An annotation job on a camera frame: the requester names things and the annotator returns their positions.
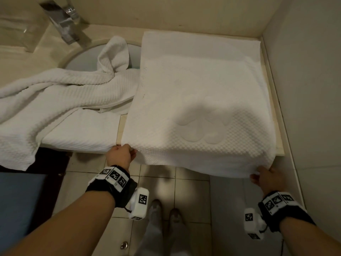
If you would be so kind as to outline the person's right hand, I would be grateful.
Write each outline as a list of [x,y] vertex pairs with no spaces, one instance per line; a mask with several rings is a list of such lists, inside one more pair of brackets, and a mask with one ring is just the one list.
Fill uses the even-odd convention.
[[283,174],[274,168],[266,168],[265,166],[259,166],[256,174],[263,175],[262,186],[259,186],[263,193],[263,198],[269,193],[274,191],[285,192],[287,191],[286,182]]

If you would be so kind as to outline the person's left hand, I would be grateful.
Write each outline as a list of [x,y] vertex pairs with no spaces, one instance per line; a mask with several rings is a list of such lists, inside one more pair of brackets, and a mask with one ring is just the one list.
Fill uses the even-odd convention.
[[108,167],[118,165],[129,172],[130,163],[132,162],[128,160],[129,148],[130,145],[128,144],[113,146],[106,153],[106,165]]

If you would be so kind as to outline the white embossed bath mat towel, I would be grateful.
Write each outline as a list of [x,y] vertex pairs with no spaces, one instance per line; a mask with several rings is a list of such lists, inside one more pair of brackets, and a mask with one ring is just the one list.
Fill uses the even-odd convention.
[[276,156],[261,42],[146,31],[121,144],[140,164],[245,178]]

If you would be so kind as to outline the person's left forearm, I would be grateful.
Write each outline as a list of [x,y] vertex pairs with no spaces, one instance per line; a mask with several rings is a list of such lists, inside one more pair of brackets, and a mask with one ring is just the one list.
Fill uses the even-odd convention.
[[110,193],[85,192],[2,256],[91,256],[114,208]]

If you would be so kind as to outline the person's right forearm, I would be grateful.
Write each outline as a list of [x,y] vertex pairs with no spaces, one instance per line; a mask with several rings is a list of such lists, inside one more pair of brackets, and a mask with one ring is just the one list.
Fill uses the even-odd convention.
[[341,243],[316,225],[286,217],[279,228],[292,256],[341,256]]

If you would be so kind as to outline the black left wristband with markers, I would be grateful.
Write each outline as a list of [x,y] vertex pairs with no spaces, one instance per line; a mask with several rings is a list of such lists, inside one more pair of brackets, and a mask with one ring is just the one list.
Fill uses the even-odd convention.
[[89,183],[88,191],[106,191],[115,200],[115,207],[125,208],[138,187],[130,174],[121,166],[105,167]]

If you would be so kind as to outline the black wristband with markers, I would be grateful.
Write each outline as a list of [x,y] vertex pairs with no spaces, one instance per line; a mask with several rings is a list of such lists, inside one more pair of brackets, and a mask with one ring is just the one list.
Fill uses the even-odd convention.
[[130,174],[121,166],[105,167],[89,183],[88,191],[106,191],[115,200],[115,207],[125,208],[138,187]]
[[258,207],[271,232],[280,232],[280,222],[286,217],[316,225],[308,212],[288,192],[272,191],[258,203]]

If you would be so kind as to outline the black right wristband with markers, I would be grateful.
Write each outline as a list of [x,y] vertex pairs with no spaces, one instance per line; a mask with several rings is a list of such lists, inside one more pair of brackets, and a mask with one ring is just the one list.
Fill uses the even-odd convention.
[[280,232],[280,222],[286,217],[316,225],[308,212],[288,192],[272,191],[258,203],[258,207],[271,232]]

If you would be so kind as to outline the person's left shoe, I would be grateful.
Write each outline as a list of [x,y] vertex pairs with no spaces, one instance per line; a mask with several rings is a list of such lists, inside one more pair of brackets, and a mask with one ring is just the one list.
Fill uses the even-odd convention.
[[158,226],[162,225],[163,208],[162,208],[162,203],[160,202],[159,199],[154,199],[151,202],[151,206],[148,211],[148,218],[152,224],[158,225]]

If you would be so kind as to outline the person's shoe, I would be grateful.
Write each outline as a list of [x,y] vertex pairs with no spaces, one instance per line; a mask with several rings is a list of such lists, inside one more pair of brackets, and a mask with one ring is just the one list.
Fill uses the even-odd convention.
[[175,224],[184,224],[184,220],[178,208],[173,208],[169,214],[169,225],[174,226]]
[[148,218],[152,224],[158,225],[158,226],[162,225],[163,208],[162,208],[162,203],[160,202],[159,199],[154,199],[151,202],[151,206],[148,211]]

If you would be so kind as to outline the person's right shoe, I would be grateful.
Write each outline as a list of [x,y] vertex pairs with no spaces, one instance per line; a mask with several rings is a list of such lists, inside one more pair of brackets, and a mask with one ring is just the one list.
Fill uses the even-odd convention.
[[175,224],[184,224],[184,220],[178,208],[173,208],[169,214],[169,225],[174,226]]

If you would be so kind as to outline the person's grey trousers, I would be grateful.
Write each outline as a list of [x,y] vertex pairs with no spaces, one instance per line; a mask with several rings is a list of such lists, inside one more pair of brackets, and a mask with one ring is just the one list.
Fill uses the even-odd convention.
[[185,223],[169,225],[168,229],[168,237],[164,239],[163,223],[158,226],[149,221],[133,256],[193,256],[190,231]]

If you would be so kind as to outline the white waffle towel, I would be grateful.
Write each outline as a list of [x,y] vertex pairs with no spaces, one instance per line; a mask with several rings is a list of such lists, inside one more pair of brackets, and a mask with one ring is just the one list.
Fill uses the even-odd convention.
[[97,70],[46,70],[0,88],[0,165],[26,171],[42,143],[105,153],[116,145],[120,115],[112,110],[134,98],[139,69],[128,68],[126,40],[114,36]]

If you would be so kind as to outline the round sink basin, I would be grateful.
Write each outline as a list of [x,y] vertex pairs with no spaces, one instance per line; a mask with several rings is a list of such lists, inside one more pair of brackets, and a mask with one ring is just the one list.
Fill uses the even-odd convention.
[[[97,70],[97,58],[100,52],[104,49],[106,44],[91,47],[86,51],[83,51],[72,58],[63,67],[64,69],[74,71],[96,71]],[[137,45],[128,44],[129,50],[129,66],[128,69],[139,69],[141,60],[142,48]]]

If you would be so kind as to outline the dark vanity cabinet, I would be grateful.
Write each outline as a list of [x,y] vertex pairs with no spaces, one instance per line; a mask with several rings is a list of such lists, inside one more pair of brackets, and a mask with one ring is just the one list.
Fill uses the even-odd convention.
[[26,171],[0,166],[0,254],[51,218],[69,159],[39,148]]

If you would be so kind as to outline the chrome faucet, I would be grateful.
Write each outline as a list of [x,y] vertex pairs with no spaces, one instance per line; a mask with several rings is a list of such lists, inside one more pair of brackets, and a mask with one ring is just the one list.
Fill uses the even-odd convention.
[[65,1],[64,6],[58,5],[55,0],[39,0],[38,4],[66,44],[78,43],[86,48],[91,43],[91,39],[84,33],[89,25],[79,15],[72,0]]

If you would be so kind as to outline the clear glass tray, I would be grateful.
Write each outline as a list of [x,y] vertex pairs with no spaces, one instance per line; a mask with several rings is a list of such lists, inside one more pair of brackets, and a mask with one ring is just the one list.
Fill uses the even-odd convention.
[[16,47],[34,52],[48,21],[43,18],[0,16],[0,47]]

